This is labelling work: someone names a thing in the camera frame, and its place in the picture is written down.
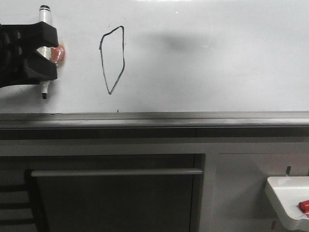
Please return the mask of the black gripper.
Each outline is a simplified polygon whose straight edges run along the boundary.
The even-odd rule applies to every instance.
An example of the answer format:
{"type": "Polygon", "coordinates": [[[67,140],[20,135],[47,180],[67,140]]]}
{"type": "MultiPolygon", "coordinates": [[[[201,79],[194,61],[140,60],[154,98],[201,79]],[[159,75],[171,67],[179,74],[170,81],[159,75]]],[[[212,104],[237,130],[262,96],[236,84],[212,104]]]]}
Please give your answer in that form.
{"type": "MultiPolygon", "coordinates": [[[[0,26],[0,87],[15,85],[22,75],[22,42],[33,48],[57,47],[57,30],[53,26],[38,22],[28,25],[0,26]]],[[[57,79],[56,65],[35,51],[24,60],[26,84],[38,84],[57,79]]]]}

